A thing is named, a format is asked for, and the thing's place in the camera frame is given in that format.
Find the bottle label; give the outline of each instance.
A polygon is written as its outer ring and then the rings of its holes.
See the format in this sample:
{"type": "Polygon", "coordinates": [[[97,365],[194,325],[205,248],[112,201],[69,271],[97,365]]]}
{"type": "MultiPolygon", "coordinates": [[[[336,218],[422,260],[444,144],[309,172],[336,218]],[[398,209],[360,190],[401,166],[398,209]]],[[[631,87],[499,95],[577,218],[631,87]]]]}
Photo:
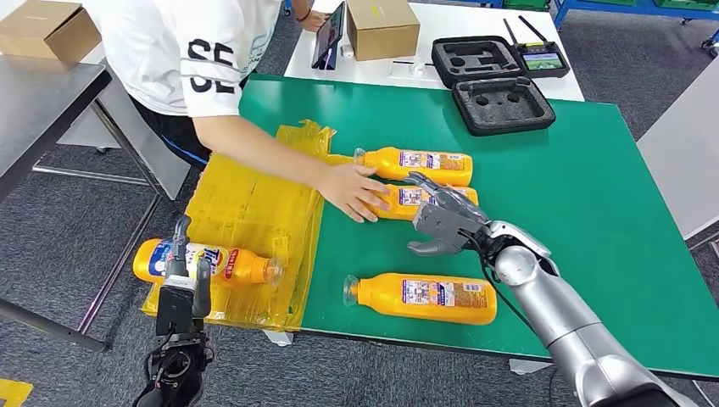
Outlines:
{"type": "Polygon", "coordinates": [[[402,302],[464,308],[488,306],[487,292],[482,284],[421,280],[402,280],[402,302]]]}
{"type": "Polygon", "coordinates": [[[399,152],[399,165],[409,168],[462,171],[465,168],[463,157],[463,154],[402,150],[399,152]]]}
{"type": "MultiPolygon", "coordinates": [[[[469,191],[466,188],[454,188],[455,191],[469,197],[469,191]]],[[[399,189],[399,204],[406,206],[420,206],[423,202],[429,202],[436,205],[437,201],[431,197],[429,192],[420,187],[401,187],[399,189]]]]}
{"type": "MultiPolygon", "coordinates": [[[[153,254],[150,256],[150,274],[153,276],[164,276],[167,268],[167,260],[170,256],[172,241],[163,240],[157,245],[153,254]]],[[[205,246],[203,244],[188,243],[185,250],[185,262],[187,263],[187,274],[191,278],[197,278],[198,262],[200,259],[207,259],[209,262],[210,272],[214,276],[218,270],[224,272],[225,278],[232,277],[232,271],[235,268],[237,260],[237,252],[239,250],[227,250],[225,248],[215,248],[205,246]]]]}

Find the person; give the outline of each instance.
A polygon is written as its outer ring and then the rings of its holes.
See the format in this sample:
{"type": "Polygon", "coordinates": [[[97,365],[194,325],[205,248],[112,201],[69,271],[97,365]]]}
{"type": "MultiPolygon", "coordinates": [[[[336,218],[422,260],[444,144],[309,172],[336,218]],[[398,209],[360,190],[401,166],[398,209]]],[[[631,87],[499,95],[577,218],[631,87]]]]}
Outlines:
{"type": "MultiPolygon", "coordinates": [[[[203,169],[210,152],[312,187],[357,222],[386,208],[375,169],[329,165],[300,153],[238,111],[248,75],[265,54],[281,0],[86,0],[107,60],[141,117],[176,155],[203,169]]],[[[327,15],[293,0],[303,29],[327,15]]]]}

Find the gray carpet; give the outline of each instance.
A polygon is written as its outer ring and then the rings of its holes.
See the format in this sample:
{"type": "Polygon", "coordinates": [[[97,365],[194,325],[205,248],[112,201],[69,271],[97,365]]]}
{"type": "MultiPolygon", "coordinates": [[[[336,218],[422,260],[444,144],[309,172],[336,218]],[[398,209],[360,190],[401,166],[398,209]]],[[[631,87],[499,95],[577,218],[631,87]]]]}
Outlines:
{"type": "MultiPolygon", "coordinates": [[[[572,11],[563,28],[587,100],[618,103],[639,137],[710,62],[697,47],[716,25],[572,11]]],[[[281,16],[259,70],[280,75],[298,34],[281,16]]],[[[134,172],[121,152],[90,148],[57,147],[46,164],[134,172]]],[[[188,177],[181,205],[197,176],[188,177]]],[[[0,203],[0,297],[74,326],[150,198],[141,187],[29,175],[0,203]]],[[[161,208],[144,237],[167,237],[173,224],[161,208]]],[[[716,256],[704,245],[694,258],[718,299],[716,256]]],[[[28,406],[129,405],[142,388],[140,359],[153,334],[153,320],[138,310],[147,291],[128,265],[91,329],[112,343],[102,354],[0,318],[0,377],[35,385],[28,406]]],[[[487,356],[308,335],[278,348],[261,332],[208,331],[219,358],[205,375],[202,406],[550,405],[554,368],[516,376],[506,360],[487,356]]],[[[707,405],[691,382],[667,381],[707,405]]],[[[719,385],[702,386],[719,403],[719,385]]],[[[554,405],[572,405],[559,376],[552,393],[554,405]]]]}

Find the green tabletop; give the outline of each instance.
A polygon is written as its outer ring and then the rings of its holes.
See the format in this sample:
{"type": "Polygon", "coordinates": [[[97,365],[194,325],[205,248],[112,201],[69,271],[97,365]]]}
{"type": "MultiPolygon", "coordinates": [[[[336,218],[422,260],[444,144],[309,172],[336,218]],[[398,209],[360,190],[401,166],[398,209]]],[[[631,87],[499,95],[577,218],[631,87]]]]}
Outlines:
{"type": "MultiPolygon", "coordinates": [[[[311,119],[332,152],[386,146],[468,153],[492,219],[532,233],[616,338],[652,370],[719,377],[719,309],[615,105],[552,100],[543,131],[472,137],[450,93],[255,75],[243,116],[270,134],[311,119]]],[[[472,253],[415,257],[410,222],[355,224],[326,205],[302,328],[531,359],[549,356],[509,308],[465,326],[345,307],[343,281],[388,271],[481,277],[472,253]]]]}

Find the antenna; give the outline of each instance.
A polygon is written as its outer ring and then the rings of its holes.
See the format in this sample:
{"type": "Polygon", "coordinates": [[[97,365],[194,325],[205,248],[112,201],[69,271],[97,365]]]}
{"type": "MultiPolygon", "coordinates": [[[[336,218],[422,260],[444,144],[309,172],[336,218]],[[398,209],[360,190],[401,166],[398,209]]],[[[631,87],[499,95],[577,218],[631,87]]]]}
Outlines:
{"type": "Polygon", "coordinates": [[[507,27],[507,31],[510,32],[510,37],[512,38],[513,45],[517,45],[515,33],[512,32],[512,29],[510,28],[510,23],[507,22],[507,19],[502,19],[502,20],[504,20],[504,26],[507,27]]]}
{"type": "Polygon", "coordinates": [[[539,32],[539,31],[537,31],[537,29],[534,28],[534,25],[529,24],[529,21],[527,21],[527,19],[525,19],[525,18],[522,17],[522,16],[519,16],[519,20],[520,20],[522,23],[524,23],[524,25],[526,25],[527,27],[529,27],[529,29],[532,30],[532,32],[534,33],[534,35],[535,35],[535,36],[538,36],[539,39],[542,40],[542,42],[547,42],[547,39],[544,38],[544,36],[542,35],[542,33],[539,32]]]}

